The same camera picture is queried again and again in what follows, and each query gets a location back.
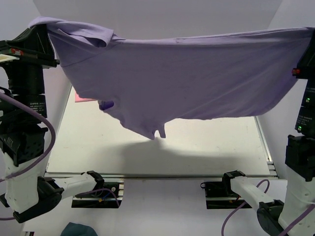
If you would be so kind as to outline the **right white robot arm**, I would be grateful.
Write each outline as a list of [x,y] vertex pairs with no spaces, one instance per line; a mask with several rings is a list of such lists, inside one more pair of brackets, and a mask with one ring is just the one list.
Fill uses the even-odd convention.
[[222,189],[237,194],[256,211],[261,228],[270,236],[313,236],[315,234],[315,39],[293,69],[297,79],[306,79],[295,130],[288,136],[285,164],[285,201],[274,200],[250,183],[241,171],[223,175]]

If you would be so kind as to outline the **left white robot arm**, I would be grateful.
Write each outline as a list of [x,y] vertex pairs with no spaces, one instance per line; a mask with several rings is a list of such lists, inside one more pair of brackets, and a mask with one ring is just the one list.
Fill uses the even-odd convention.
[[104,179],[94,171],[59,180],[43,176],[42,162],[56,141],[47,120],[43,71],[58,64],[45,25],[0,43],[0,65],[8,77],[8,88],[0,89],[1,182],[6,183],[0,201],[19,223],[48,213],[65,198],[104,190]]

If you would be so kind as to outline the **purple t shirt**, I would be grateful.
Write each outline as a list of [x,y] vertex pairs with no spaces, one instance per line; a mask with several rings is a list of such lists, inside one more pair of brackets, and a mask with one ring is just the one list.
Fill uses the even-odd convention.
[[39,17],[81,98],[146,138],[176,118],[262,115],[295,85],[314,28],[132,40],[98,25]]

